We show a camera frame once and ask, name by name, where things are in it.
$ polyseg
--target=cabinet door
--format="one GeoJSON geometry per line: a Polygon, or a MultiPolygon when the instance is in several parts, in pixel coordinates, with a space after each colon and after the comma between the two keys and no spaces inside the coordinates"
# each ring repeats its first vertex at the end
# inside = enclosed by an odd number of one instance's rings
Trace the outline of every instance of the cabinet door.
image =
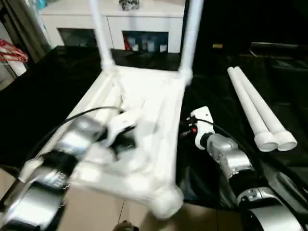
{"type": "Polygon", "coordinates": [[[148,37],[155,37],[153,32],[167,32],[168,52],[178,53],[180,51],[183,18],[108,16],[107,19],[115,49],[127,50],[129,38],[127,38],[126,33],[128,31],[138,32],[141,36],[149,32],[148,37]]]}
{"type": "MultiPolygon", "coordinates": [[[[94,22],[91,16],[82,15],[42,15],[53,46],[96,46],[94,22]]],[[[105,39],[113,48],[108,21],[102,16],[105,39]]]]}

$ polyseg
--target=white tube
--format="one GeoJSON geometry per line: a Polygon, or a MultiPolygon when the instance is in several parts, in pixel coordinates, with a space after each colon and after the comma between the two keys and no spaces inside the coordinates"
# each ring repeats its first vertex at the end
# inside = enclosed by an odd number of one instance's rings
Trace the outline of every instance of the white tube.
{"type": "Polygon", "coordinates": [[[99,5],[97,0],[89,0],[92,18],[95,25],[95,37],[97,40],[97,46],[101,56],[101,67],[102,70],[110,70],[115,67],[114,60],[112,59],[111,53],[108,49],[105,37],[101,15],[99,11],[99,5]]]}
{"type": "Polygon", "coordinates": [[[242,85],[246,89],[246,92],[265,122],[267,128],[275,136],[276,142],[278,143],[278,150],[288,151],[295,148],[297,146],[297,141],[294,136],[283,127],[279,119],[272,112],[252,83],[248,80],[244,72],[238,66],[234,69],[234,71],[240,78],[242,85]]]}
{"type": "Polygon", "coordinates": [[[193,57],[198,38],[203,2],[204,0],[191,0],[188,10],[183,51],[179,67],[181,77],[185,78],[186,84],[190,84],[193,77],[193,57]]]}
{"type": "Polygon", "coordinates": [[[262,152],[273,151],[278,146],[275,137],[268,131],[257,109],[249,98],[248,93],[244,89],[241,80],[237,77],[236,72],[232,67],[228,68],[228,74],[246,114],[250,127],[255,134],[255,142],[258,149],[262,152]]]}

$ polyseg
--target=object on cabinet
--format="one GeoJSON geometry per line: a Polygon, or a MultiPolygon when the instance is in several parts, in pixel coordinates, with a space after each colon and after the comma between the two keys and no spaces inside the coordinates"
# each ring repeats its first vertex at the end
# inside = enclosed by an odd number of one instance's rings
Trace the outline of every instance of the object on cabinet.
{"type": "Polygon", "coordinates": [[[168,32],[122,31],[122,33],[127,51],[164,52],[168,50],[168,32]]]}
{"type": "Polygon", "coordinates": [[[119,4],[124,11],[139,9],[139,0],[119,0],[119,4]]]}

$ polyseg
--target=black fabric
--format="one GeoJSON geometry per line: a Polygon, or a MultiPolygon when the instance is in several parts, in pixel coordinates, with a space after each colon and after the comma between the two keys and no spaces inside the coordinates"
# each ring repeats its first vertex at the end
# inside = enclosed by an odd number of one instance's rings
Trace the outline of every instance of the black fabric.
{"type": "MultiPolygon", "coordinates": [[[[113,51],[112,54],[118,65],[176,70],[180,62],[177,54],[130,51],[113,51]]],[[[306,62],[241,56],[234,58],[218,53],[212,55],[211,63],[206,64],[206,68],[205,74],[194,76],[192,84],[185,91],[181,119],[187,118],[196,108],[208,106],[214,122],[231,133],[251,158],[260,179],[264,176],[260,164],[262,159],[271,168],[283,171],[290,177],[301,193],[303,188],[308,189],[306,62]],[[295,149],[271,153],[258,151],[226,72],[229,65],[241,66],[276,116],[297,139],[298,146],[295,149]]],[[[99,72],[100,60],[96,49],[57,47],[35,68],[0,92],[1,167],[20,167],[26,154],[40,138],[67,117],[99,72]]],[[[198,182],[204,183],[209,198],[217,198],[221,187],[219,168],[205,151],[195,147],[189,137],[178,143],[177,183],[183,182],[188,168],[193,169],[198,182]]],[[[229,207],[218,201],[211,202],[207,197],[197,196],[190,202],[229,207]]]]}
{"type": "MultiPolygon", "coordinates": [[[[190,1],[185,1],[183,29],[190,1]]],[[[204,0],[193,72],[206,72],[205,64],[211,63],[215,52],[213,44],[222,44],[220,51],[232,55],[250,54],[251,42],[307,46],[307,26],[306,0],[204,0]]]]}

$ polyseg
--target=table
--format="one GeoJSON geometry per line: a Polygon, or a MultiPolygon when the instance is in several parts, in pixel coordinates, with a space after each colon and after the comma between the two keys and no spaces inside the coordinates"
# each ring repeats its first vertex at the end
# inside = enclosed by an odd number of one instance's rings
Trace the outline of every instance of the table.
{"type": "MultiPolygon", "coordinates": [[[[134,53],[112,51],[116,64],[141,68],[177,70],[178,54],[134,53]]],[[[247,154],[265,175],[278,177],[284,172],[292,177],[299,188],[308,188],[308,92],[305,78],[308,68],[293,60],[268,60],[254,57],[230,59],[222,54],[212,54],[205,62],[202,74],[196,74],[186,89],[181,118],[190,111],[207,105],[215,123],[229,131],[244,147],[247,154]],[[254,135],[241,109],[226,69],[240,65],[260,94],[271,106],[276,116],[298,141],[298,147],[288,152],[261,153],[256,148],[254,135]]],[[[19,77],[0,92],[2,106],[0,164],[13,175],[20,169],[38,140],[67,117],[100,72],[96,49],[57,47],[38,62],[32,70],[19,77]]],[[[215,178],[219,169],[205,152],[198,150],[190,140],[178,145],[177,183],[186,182],[187,169],[206,185],[210,192],[218,190],[215,178]]],[[[275,185],[277,178],[269,179],[275,185]]],[[[193,204],[219,207],[200,190],[199,196],[186,198],[193,204]]]]}

